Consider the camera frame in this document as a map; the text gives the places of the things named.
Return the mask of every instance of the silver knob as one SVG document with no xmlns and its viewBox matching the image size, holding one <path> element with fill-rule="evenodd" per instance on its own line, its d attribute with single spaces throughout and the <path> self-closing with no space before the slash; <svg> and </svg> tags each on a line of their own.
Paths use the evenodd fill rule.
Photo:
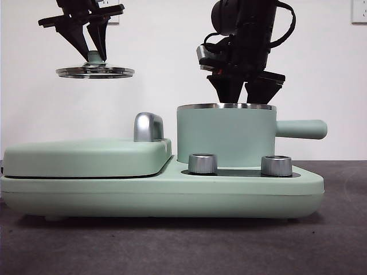
<svg viewBox="0 0 367 275">
<path fill-rule="evenodd" d="M 291 176 L 292 159 L 289 156 L 264 156 L 261 159 L 261 173 L 268 176 Z"/>
<path fill-rule="evenodd" d="M 139 113 L 134 123 L 134 142 L 153 142 L 164 139 L 163 120 L 153 113 Z"/>
<path fill-rule="evenodd" d="M 189 172 L 194 174 L 216 174 L 217 156 L 212 154 L 192 154 L 189 156 Z"/>
</svg>

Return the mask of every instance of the black cable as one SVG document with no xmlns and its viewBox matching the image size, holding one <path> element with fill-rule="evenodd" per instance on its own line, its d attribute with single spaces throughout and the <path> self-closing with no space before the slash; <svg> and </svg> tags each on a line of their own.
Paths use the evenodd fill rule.
<svg viewBox="0 0 367 275">
<path fill-rule="evenodd" d="M 206 50 L 210 51 L 210 47 L 208 47 L 208 39 L 212 36 L 219 36 L 220 33 L 222 32 L 222 15 L 223 15 L 223 12 L 222 12 L 222 9 L 223 9 L 223 0 L 220 0 L 220 3 L 219 3 L 219 32 L 215 32 L 215 33 L 210 33 L 208 34 L 205 39 L 204 39 L 204 47 L 206 48 Z"/>
<path fill-rule="evenodd" d="M 291 26 L 290 26 L 290 28 L 288 29 L 288 31 L 285 33 L 285 35 L 283 35 L 282 37 L 280 37 L 278 40 L 276 40 L 276 41 L 274 41 L 274 42 L 270 42 L 270 44 L 269 44 L 269 47 L 270 47 L 270 48 L 278 47 L 278 46 L 279 46 L 280 44 L 282 44 L 285 40 L 287 40 L 287 39 L 288 39 L 288 37 L 289 37 L 289 36 L 291 36 L 291 34 L 293 33 L 293 31 L 294 31 L 294 29 L 295 29 L 295 27 L 296 27 L 296 14 L 295 14 L 295 12 L 294 12 L 293 8 L 292 8 L 290 5 L 288 5 L 288 4 L 286 4 L 286 3 L 283 3 L 283 2 L 281 2 L 281 1 L 278 1 L 278 0 L 276 0 L 276 1 L 275 1 L 275 4 L 276 4 L 276 6 L 277 6 L 277 7 L 282 7 L 282 8 L 284 8 L 284 9 L 289 10 L 289 11 L 292 13 L 293 18 L 292 18 Z"/>
</svg>

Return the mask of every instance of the electrical outlet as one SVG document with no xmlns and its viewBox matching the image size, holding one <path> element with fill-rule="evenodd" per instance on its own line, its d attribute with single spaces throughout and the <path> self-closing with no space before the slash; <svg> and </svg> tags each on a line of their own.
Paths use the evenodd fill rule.
<svg viewBox="0 0 367 275">
<path fill-rule="evenodd" d="M 367 0 L 352 0 L 352 23 L 367 23 Z"/>
<path fill-rule="evenodd" d="M 120 4 L 120 0 L 99 0 L 99 7 L 109 7 Z M 120 24 L 120 16 L 115 15 L 111 16 L 111 19 L 108 21 L 109 25 L 119 25 Z"/>
</svg>

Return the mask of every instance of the table surface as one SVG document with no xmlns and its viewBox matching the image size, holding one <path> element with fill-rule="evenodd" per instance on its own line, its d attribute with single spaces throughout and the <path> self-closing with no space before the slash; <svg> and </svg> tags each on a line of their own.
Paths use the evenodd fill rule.
<svg viewBox="0 0 367 275">
<path fill-rule="evenodd" d="M 1 202 L 1 274 L 367 274 L 367 161 L 294 162 L 322 175 L 302 219 L 70 218 Z"/>
</svg>

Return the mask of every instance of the metal rim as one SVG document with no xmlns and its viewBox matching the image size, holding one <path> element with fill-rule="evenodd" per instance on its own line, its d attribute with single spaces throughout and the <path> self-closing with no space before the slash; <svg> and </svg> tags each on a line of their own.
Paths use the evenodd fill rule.
<svg viewBox="0 0 367 275">
<path fill-rule="evenodd" d="M 183 105 L 177 108 L 178 111 L 185 109 L 261 109 L 276 111 L 276 106 L 249 103 L 206 103 Z"/>
<path fill-rule="evenodd" d="M 134 75 L 135 71 L 128 68 L 119 68 L 113 66 L 104 65 L 91 65 L 86 64 L 85 66 L 73 67 L 73 68 L 62 68 L 56 70 L 56 73 L 60 77 L 65 78 L 125 78 Z"/>
<path fill-rule="evenodd" d="M 267 159 L 275 159 L 275 160 L 285 160 L 290 159 L 289 156 L 265 156 Z"/>
</svg>

